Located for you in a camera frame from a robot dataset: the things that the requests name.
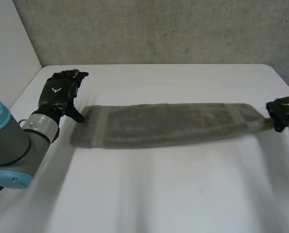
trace table surface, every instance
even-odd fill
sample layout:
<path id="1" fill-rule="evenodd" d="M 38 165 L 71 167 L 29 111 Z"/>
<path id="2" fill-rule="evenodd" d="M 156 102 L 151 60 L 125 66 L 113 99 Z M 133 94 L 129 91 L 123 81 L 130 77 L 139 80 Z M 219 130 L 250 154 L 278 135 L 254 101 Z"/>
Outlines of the table surface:
<path id="1" fill-rule="evenodd" d="M 265 103 L 289 96 L 266 65 L 77 65 L 43 68 L 11 108 L 37 108 L 47 78 L 89 72 L 76 107 L 142 103 Z M 0 192 L 0 233 L 289 232 L 289 132 L 188 146 L 76 149 L 66 117 L 27 190 Z"/>

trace folded towel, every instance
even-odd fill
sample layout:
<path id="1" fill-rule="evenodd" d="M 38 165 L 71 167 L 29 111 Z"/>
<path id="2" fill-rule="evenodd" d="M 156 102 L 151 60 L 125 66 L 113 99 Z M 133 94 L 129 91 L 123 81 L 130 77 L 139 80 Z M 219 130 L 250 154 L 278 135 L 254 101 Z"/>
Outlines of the folded towel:
<path id="1" fill-rule="evenodd" d="M 80 148 L 151 148 L 235 137 L 271 129 L 244 103 L 141 104 L 88 106 L 85 122 L 77 124 L 71 144 Z"/>

